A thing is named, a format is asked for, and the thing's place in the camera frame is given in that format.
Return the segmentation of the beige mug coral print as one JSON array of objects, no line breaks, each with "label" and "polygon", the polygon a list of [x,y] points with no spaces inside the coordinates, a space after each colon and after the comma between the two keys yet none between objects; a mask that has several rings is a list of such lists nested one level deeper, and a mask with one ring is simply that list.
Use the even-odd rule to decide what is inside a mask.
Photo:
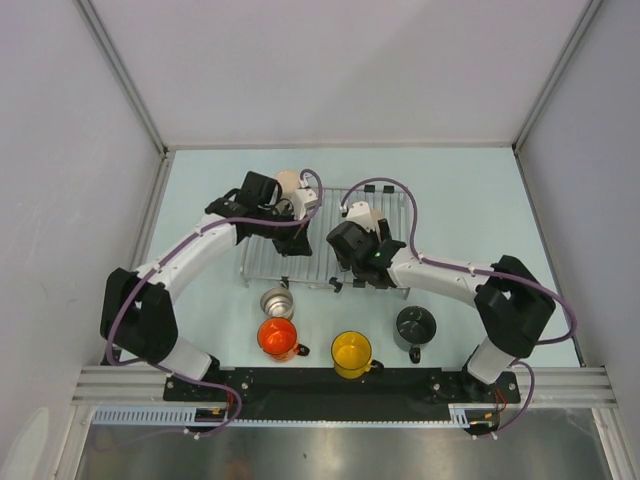
[{"label": "beige mug coral print", "polygon": [[299,173],[293,170],[283,170],[275,175],[276,181],[280,185],[281,199],[300,199],[303,193]]}]

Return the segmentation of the beige mug blue print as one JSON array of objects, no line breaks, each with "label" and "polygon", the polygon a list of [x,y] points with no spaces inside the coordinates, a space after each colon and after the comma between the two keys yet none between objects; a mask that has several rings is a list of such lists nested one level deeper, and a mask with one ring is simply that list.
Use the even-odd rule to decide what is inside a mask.
[{"label": "beige mug blue print", "polygon": [[369,221],[370,227],[376,233],[378,238],[381,238],[381,229],[380,229],[379,222],[381,220],[385,220],[385,217],[381,211],[375,208],[371,208],[369,211],[369,214],[370,214],[370,221]]}]

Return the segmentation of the metal wire dish rack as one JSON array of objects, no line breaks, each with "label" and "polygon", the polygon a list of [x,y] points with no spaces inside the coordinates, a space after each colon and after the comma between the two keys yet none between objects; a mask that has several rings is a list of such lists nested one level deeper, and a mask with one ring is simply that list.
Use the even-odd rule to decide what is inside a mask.
[{"label": "metal wire dish rack", "polygon": [[[246,240],[240,264],[242,280],[245,283],[278,283],[285,279],[290,285],[299,283],[309,288],[329,289],[336,293],[348,288],[366,288],[366,283],[356,280],[352,273],[341,269],[333,249],[326,241],[328,233],[342,220],[340,201],[346,192],[345,188],[324,189],[323,206],[307,232],[312,249],[309,257],[283,257],[276,252],[270,240],[259,237]],[[348,199],[350,204],[361,201],[367,202],[384,215],[393,239],[408,238],[411,204],[408,196],[398,187],[388,183],[368,184],[355,190]]]}]

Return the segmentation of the yellow mug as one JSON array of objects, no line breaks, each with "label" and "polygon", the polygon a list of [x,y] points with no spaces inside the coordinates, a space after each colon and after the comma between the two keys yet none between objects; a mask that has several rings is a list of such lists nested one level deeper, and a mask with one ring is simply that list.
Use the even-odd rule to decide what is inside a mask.
[{"label": "yellow mug", "polygon": [[373,358],[370,341],[360,332],[340,333],[334,338],[330,351],[334,370],[342,378],[354,380],[384,370],[383,363]]}]

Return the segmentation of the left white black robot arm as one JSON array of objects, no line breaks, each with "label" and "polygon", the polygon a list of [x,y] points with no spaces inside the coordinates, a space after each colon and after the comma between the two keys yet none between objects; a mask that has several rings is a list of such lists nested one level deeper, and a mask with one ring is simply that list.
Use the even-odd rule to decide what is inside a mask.
[{"label": "left white black robot arm", "polygon": [[221,387],[219,362],[180,336],[174,304],[207,266],[248,238],[271,241],[282,257],[311,256],[307,231],[320,210],[323,186],[309,183],[319,179],[311,169],[274,177],[249,171],[167,252],[132,271],[115,269],[106,282],[100,323],[109,363],[120,365],[113,353],[119,347],[135,363],[186,378],[197,398],[214,397]]}]

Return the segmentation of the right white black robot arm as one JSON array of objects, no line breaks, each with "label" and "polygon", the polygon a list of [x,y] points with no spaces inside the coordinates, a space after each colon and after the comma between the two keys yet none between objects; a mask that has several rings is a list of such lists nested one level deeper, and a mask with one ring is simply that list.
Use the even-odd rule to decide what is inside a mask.
[{"label": "right white black robot arm", "polygon": [[513,361],[530,356],[556,309],[552,296],[517,258],[504,255],[488,267],[420,259],[409,246],[379,239],[353,221],[327,235],[342,269],[376,288],[419,289],[476,309],[486,337],[463,367],[461,388],[473,401],[493,394]]}]

